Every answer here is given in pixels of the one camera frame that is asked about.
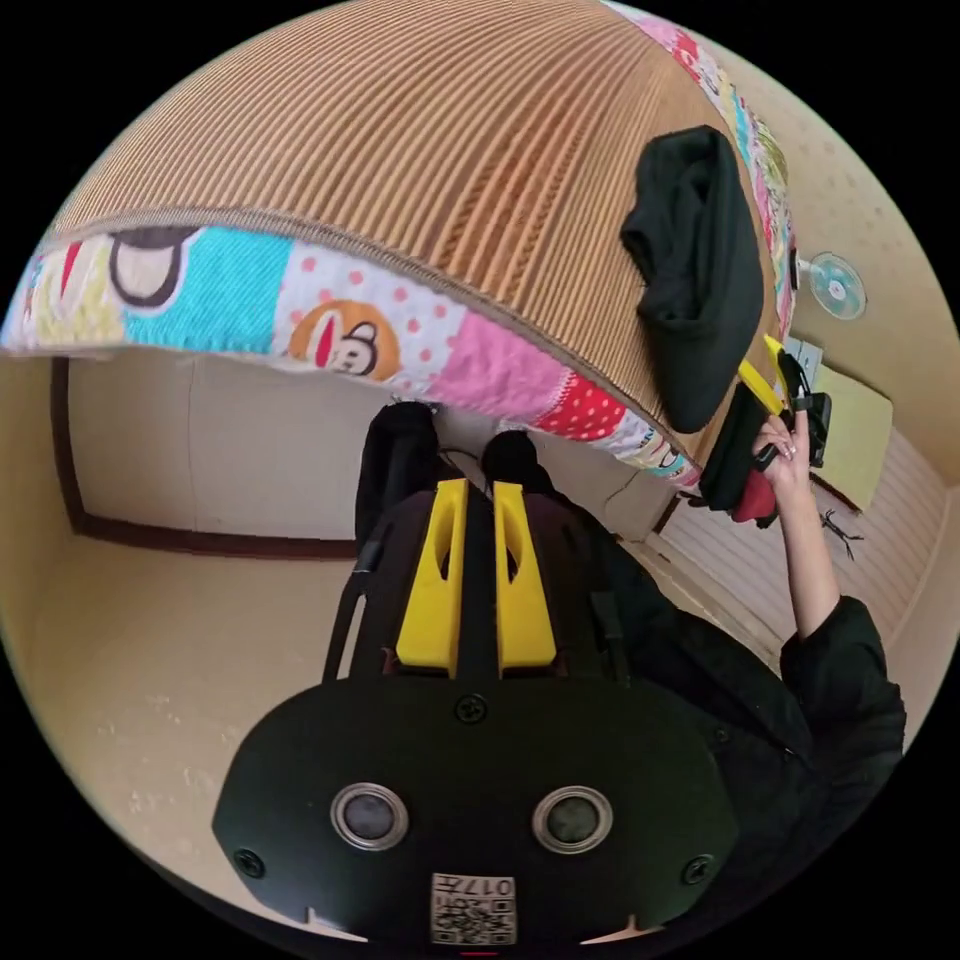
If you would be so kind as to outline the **person's right hand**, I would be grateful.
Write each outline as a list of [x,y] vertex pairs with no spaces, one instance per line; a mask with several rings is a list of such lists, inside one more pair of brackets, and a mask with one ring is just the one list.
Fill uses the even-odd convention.
[[810,439],[808,412],[794,413],[788,427],[779,416],[769,416],[753,443],[756,469],[772,488],[778,506],[810,493]]

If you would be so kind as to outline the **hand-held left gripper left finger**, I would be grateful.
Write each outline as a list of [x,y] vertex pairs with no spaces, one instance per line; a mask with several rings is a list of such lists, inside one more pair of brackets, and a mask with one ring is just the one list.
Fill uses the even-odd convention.
[[469,487],[437,485],[395,647],[404,668],[457,672]]

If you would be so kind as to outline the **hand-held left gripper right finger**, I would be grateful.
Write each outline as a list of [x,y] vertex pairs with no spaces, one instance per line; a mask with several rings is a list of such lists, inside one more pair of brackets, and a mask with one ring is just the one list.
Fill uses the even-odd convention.
[[557,647],[521,486],[493,486],[499,673],[544,670]]

